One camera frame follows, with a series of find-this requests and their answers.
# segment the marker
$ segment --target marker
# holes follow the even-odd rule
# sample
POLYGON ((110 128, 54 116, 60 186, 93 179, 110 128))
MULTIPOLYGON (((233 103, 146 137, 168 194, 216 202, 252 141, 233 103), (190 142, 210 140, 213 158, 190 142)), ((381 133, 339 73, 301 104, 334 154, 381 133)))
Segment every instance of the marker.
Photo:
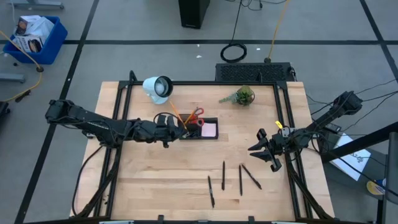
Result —
POLYGON ((241 196, 243 195, 243 187, 242 187, 242 168, 239 165, 239 189, 241 191, 241 196))
POLYGON ((261 184, 251 175, 251 173, 246 169, 246 167, 242 164, 243 169, 248 173, 249 177, 254 181, 254 183, 259 187, 261 190, 261 184))
POLYGON ((216 203, 215 203, 214 197, 213 197, 213 189, 211 188, 210 176, 207 176, 207 180, 209 181, 209 191, 210 191, 211 206, 214 208, 214 205, 215 205, 216 203))
POLYGON ((225 161, 223 161, 223 181, 221 183, 221 189, 225 189, 225 161))

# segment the black box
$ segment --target black box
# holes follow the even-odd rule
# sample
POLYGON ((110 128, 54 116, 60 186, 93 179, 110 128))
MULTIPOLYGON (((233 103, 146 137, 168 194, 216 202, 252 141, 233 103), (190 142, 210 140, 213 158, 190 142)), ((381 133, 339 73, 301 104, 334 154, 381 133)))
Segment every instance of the black box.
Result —
POLYGON ((290 63, 218 63, 216 64, 216 78, 220 81, 240 82, 293 82, 294 76, 290 71, 290 63))
MULTIPOLYGON (((186 121, 187 118, 189 117, 189 114, 180 114, 180 117, 183 121, 186 121)), ((205 123, 212 123, 212 124, 216 124, 216 136, 214 137, 206 137, 206 136, 202 136, 201 135, 201 127, 199 127, 196 124, 187 124, 186 127, 188 129, 189 133, 196 133, 196 135, 194 136, 180 136, 180 140, 199 140, 199 139, 218 139, 218 118, 202 118, 205 123)), ((182 123, 179 120, 178 121, 178 126, 181 126, 182 123)))
POLYGON ((200 29, 210 0, 178 0, 181 26, 200 29))

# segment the blue container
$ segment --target blue container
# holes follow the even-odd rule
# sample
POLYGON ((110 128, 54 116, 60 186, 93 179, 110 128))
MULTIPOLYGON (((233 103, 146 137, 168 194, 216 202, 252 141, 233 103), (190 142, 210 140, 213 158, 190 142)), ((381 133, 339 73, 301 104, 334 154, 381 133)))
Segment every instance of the blue container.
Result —
MULTIPOLYGON (((48 20, 54 23, 54 27, 47 40, 44 43, 42 50, 39 53, 28 53, 34 60, 39 64, 51 65, 54 63, 58 52, 61 49, 62 43, 67 38, 68 31, 60 22, 60 18, 57 16, 46 16, 48 20)), ((20 52, 10 42, 7 42, 2 49, 5 53, 12 55, 15 59, 22 63, 33 63, 31 59, 26 57, 24 53, 20 52)))

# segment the black tray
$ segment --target black tray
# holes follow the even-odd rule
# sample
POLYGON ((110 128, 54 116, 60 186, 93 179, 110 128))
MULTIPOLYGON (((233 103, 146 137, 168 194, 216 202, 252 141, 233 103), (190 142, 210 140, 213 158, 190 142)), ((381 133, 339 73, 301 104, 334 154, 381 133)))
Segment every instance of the black tray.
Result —
MULTIPOLYGON (((185 122, 185 120, 189 117, 189 114, 180 114, 181 119, 185 122)), ((214 137, 204 137, 201 135, 201 127, 199 127, 196 124, 187 124, 186 127, 190 133, 195 133, 191 137, 186 137, 183 138, 183 136, 180 137, 180 140, 199 140, 199 139, 218 139, 218 118, 202 118, 205 123, 212 123, 216 124, 216 136, 214 137)))

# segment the white paper sheet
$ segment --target white paper sheet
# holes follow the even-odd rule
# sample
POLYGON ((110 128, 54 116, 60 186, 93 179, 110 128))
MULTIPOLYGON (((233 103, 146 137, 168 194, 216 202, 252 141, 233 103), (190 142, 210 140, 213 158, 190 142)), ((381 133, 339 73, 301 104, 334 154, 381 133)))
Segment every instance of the white paper sheet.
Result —
MULTIPOLYGON (((342 146, 344 144, 347 144, 347 143, 351 142, 352 140, 353 139, 351 139, 349 136, 347 136, 345 133, 343 133, 342 137, 340 137, 340 139, 338 140, 335 148, 342 146)), ((370 152, 368 152, 366 149, 362 149, 353 154, 343 156, 341 159, 346 161, 349 165, 353 166, 355 169, 362 172, 366 166, 366 163, 369 160, 368 157, 370 157, 370 156, 371 156, 370 152)), ((345 164, 343 161, 341 161, 339 159, 335 159, 330 162, 356 181, 358 181, 359 177, 361 176, 361 174, 359 174, 358 172, 353 170, 351 167, 347 166, 347 164, 345 164)))

